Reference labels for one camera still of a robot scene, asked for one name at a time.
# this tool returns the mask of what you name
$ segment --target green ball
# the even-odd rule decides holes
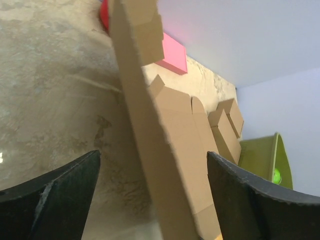
[[[278,185],[281,183],[281,174],[277,168],[274,169],[272,182]]]

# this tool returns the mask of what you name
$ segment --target black object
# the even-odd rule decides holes
[[[320,197],[273,184],[214,152],[207,167],[223,240],[320,239]]]
[[[91,151],[0,191],[0,240],[80,240],[100,169]]]

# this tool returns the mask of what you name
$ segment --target orange object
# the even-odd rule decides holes
[[[100,19],[107,32],[109,32],[109,10],[108,0],[103,0],[100,7]]]
[[[164,59],[156,64],[179,75],[188,73],[186,48],[165,33],[162,47]]]

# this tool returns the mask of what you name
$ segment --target gray wall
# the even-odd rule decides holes
[[[279,132],[296,191],[320,196],[320,68],[237,91],[243,138]]]
[[[320,67],[318,0],[159,0],[166,33],[236,85]]]

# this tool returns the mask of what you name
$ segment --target floor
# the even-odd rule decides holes
[[[98,0],[0,3],[0,190],[99,149],[101,169],[83,240],[160,240]],[[189,73],[144,67],[151,82],[201,99],[235,87],[188,58]]]

